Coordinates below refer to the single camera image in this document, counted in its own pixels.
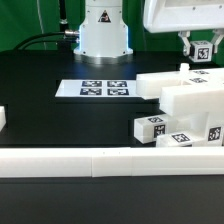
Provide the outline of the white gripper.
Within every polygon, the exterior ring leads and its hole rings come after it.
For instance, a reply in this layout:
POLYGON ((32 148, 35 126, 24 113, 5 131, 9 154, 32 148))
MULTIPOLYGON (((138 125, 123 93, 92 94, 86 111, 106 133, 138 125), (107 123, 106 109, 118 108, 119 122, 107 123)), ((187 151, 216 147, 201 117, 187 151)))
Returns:
POLYGON ((216 54, 224 38, 224 0, 145 0, 143 25, 151 33, 180 31, 184 56, 190 54, 189 31, 215 29, 216 54))

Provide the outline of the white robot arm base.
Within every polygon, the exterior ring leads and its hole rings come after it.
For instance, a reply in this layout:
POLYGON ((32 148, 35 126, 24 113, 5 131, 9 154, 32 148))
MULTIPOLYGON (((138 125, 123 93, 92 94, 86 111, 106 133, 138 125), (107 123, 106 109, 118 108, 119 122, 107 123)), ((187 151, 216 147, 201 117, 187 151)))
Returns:
POLYGON ((85 19, 79 26, 79 46, 74 50, 77 61, 100 65, 132 59, 122 6, 122 0, 85 0, 85 19))

